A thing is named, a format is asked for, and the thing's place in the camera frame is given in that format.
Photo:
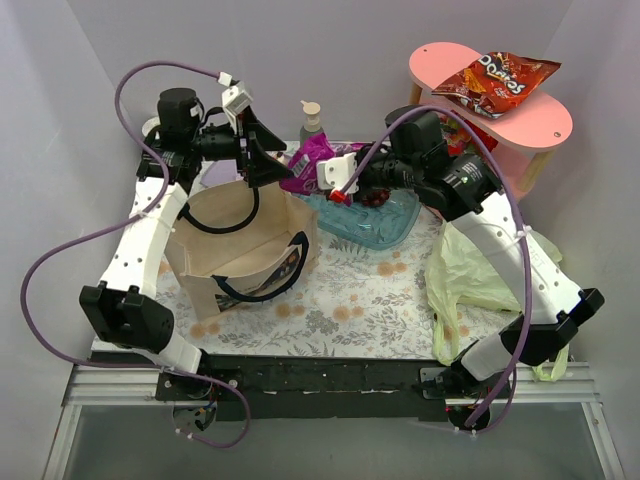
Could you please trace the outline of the white cup behind tote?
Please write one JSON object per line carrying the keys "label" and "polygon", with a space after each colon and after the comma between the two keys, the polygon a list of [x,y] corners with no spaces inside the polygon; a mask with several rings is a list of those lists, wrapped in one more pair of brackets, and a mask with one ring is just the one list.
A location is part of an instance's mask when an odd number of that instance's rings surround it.
{"label": "white cup behind tote", "polygon": [[158,116],[154,116],[149,118],[141,127],[141,133],[144,138],[146,138],[149,133],[156,127],[160,125],[160,119]]}

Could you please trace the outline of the beige canvas tote bag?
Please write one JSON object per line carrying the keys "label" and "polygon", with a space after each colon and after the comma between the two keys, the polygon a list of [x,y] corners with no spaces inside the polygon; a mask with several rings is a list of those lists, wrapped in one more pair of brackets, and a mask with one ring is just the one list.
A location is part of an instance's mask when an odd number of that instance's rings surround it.
{"label": "beige canvas tote bag", "polygon": [[165,255],[200,322],[272,300],[316,264],[317,212],[278,184],[207,188],[187,208]]}

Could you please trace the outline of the purple plastic lid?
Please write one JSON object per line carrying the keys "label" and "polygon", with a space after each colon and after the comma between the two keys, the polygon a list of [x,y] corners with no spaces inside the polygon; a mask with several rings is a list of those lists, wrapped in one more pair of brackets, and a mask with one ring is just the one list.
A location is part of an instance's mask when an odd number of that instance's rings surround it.
{"label": "purple plastic lid", "polygon": [[212,162],[201,177],[200,183],[204,187],[214,187],[237,181],[240,178],[234,160],[220,160]]}

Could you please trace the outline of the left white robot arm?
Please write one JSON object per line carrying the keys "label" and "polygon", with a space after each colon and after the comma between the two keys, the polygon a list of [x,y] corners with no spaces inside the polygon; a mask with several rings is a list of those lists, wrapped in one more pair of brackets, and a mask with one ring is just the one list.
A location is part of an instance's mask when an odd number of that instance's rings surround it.
{"label": "left white robot arm", "polygon": [[202,161],[234,160],[253,189],[288,174],[269,155],[284,143],[256,118],[251,102],[244,84],[231,85],[221,100],[226,124],[217,132],[202,131],[205,116],[194,90],[161,93],[158,122],[134,137],[142,157],[129,221],[98,285],[83,287],[79,298],[101,341],[182,371],[178,387],[193,400],[211,392],[213,377],[200,367],[202,351],[176,330],[173,313],[157,302],[157,273]]}

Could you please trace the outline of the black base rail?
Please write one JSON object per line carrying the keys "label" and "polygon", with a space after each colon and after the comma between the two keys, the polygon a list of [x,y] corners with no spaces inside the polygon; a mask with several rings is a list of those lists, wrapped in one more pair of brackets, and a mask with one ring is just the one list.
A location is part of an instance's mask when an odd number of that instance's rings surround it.
{"label": "black base rail", "polygon": [[209,355],[203,375],[224,387],[160,375],[155,397],[202,404],[214,400],[219,421],[253,419],[415,418],[445,422],[447,400],[472,402],[498,378],[464,392],[440,389],[443,366],[431,360]]}

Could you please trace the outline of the red grape bunch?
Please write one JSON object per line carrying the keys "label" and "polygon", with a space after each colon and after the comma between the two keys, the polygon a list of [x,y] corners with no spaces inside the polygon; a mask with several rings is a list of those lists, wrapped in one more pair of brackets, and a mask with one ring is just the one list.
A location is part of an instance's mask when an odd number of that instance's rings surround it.
{"label": "red grape bunch", "polygon": [[359,202],[368,208],[379,208],[383,206],[390,198],[388,190],[374,190],[364,194]]}

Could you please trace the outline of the grey soap pump bottle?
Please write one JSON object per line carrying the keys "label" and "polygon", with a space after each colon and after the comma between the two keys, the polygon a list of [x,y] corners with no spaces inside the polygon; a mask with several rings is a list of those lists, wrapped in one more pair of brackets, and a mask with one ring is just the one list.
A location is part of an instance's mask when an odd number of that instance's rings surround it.
{"label": "grey soap pump bottle", "polygon": [[324,128],[320,120],[320,104],[304,100],[301,100],[300,103],[305,115],[305,120],[299,132],[299,141],[303,145],[312,136],[323,133]]}

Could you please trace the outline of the light green plastic grocery bag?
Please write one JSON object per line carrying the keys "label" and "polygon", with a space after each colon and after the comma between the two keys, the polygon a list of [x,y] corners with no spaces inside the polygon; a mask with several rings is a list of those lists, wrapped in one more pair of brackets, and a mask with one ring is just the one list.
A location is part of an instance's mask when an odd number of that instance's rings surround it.
{"label": "light green plastic grocery bag", "polygon": [[[562,255],[557,247],[530,227],[526,229],[529,247],[533,246],[535,239],[558,267]],[[428,305],[437,315],[436,325],[433,327],[432,351],[436,359],[445,366],[451,366],[458,360],[457,355],[463,352],[460,347],[457,312],[459,303],[495,311],[522,310],[524,300],[516,299],[481,251],[452,223],[444,222],[441,226],[432,252],[426,260],[425,280]],[[447,330],[451,333],[450,340],[445,339]],[[533,367],[536,378],[543,381],[558,380],[566,371],[568,349],[569,347],[564,347],[560,351],[559,366],[553,367],[551,374],[544,373],[542,367]],[[460,358],[460,363],[472,374],[479,373],[480,380],[477,382],[482,382],[496,373],[501,375],[511,357],[512,354],[504,349],[496,331],[469,349]]]}

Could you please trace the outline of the blue transparent plastic tray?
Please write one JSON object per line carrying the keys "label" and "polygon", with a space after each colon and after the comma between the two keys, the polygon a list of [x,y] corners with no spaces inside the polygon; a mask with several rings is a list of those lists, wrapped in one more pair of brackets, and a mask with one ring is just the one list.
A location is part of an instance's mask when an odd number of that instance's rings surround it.
{"label": "blue transparent plastic tray", "polygon": [[336,237],[372,250],[386,250],[401,243],[413,228],[421,210],[417,197],[393,191],[379,207],[360,203],[333,203],[321,195],[296,197],[318,212],[318,227]]}

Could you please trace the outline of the orange Doritos chip bag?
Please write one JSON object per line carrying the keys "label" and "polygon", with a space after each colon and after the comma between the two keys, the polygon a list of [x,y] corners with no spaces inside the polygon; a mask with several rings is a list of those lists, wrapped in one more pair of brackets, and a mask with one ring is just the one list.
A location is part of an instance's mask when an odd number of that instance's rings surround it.
{"label": "orange Doritos chip bag", "polygon": [[490,52],[444,80],[432,94],[497,119],[519,107],[561,66],[550,60]]}

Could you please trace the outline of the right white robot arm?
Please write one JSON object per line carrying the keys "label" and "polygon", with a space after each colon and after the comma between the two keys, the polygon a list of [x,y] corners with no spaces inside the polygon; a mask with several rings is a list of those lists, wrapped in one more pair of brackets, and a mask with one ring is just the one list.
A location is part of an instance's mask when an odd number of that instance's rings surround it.
{"label": "right white robot arm", "polygon": [[570,280],[526,234],[514,194],[487,148],[449,155],[441,112],[408,105],[389,113],[384,137],[390,144],[376,142],[357,154],[358,184],[363,190],[413,191],[479,249],[520,305],[513,322],[471,344],[425,383],[431,393],[471,398],[516,362],[537,367],[555,358],[604,297]]}

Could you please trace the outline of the pink three-tier shelf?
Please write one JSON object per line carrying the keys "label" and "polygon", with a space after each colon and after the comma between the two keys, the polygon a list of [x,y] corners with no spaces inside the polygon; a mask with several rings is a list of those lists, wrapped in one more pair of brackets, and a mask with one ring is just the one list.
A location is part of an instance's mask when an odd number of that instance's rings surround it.
{"label": "pink three-tier shelf", "polygon": [[433,42],[418,47],[409,58],[413,85],[411,104],[437,105],[456,112],[498,141],[492,151],[517,199],[533,188],[558,147],[570,137],[573,120],[565,106],[544,91],[503,117],[490,120],[431,94],[442,81],[480,57],[474,49],[452,42]]}

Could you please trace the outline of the purple snack bag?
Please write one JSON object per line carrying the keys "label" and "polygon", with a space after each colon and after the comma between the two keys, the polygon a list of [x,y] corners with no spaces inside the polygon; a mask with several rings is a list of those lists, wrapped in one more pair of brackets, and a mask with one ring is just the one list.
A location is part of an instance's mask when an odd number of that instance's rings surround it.
{"label": "purple snack bag", "polygon": [[362,142],[330,142],[325,133],[318,133],[301,143],[298,150],[288,158],[287,168],[292,177],[279,182],[279,186],[292,194],[319,194],[316,166],[320,161],[357,152],[365,146]]}

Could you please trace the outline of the floral table mat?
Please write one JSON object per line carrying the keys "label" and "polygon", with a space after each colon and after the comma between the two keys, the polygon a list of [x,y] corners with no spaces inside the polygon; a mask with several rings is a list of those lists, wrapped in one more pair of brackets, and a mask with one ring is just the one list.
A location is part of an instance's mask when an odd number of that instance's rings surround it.
{"label": "floral table mat", "polygon": [[[324,230],[319,262],[287,293],[197,320],[172,268],[162,261],[157,299],[179,332],[211,354],[436,359],[426,260],[442,223],[420,210],[408,236],[372,250]],[[517,312],[459,303],[460,347],[509,323]]]}

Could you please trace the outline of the red fruit candy bag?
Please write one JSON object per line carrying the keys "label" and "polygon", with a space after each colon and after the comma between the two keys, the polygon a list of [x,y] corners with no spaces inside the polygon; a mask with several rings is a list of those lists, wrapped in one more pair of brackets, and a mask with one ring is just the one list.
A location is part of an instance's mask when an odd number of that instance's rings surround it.
{"label": "red fruit candy bag", "polygon": [[[462,154],[482,154],[469,133],[459,122],[442,113],[438,113],[437,116],[440,121],[442,137],[447,143],[448,153],[451,157]],[[489,152],[492,152],[498,146],[498,140],[493,136],[485,133],[468,120],[465,120],[465,123],[479,137]]]}

